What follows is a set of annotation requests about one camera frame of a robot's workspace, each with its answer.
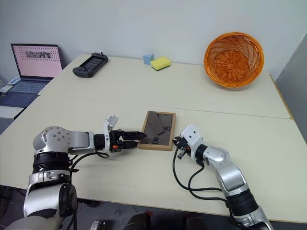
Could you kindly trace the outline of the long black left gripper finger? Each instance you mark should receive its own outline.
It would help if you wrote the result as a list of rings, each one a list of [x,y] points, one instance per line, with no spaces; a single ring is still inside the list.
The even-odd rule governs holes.
[[[122,137],[123,140],[143,140],[147,137],[146,134],[140,131],[119,131],[119,136]]]

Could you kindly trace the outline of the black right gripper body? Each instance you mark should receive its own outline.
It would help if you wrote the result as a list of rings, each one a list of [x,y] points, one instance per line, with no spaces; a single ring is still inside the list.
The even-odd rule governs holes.
[[[182,159],[182,157],[186,154],[190,157],[191,149],[185,138],[182,138],[180,141],[180,147],[177,148],[180,150],[180,153],[177,155],[178,159]]]

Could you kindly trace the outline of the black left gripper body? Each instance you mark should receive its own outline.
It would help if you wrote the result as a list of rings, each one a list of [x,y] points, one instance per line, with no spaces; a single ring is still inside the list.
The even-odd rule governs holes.
[[[122,137],[124,131],[123,130],[111,130],[109,132],[110,137],[110,152],[120,152],[124,149],[125,144],[124,141],[120,138]]]

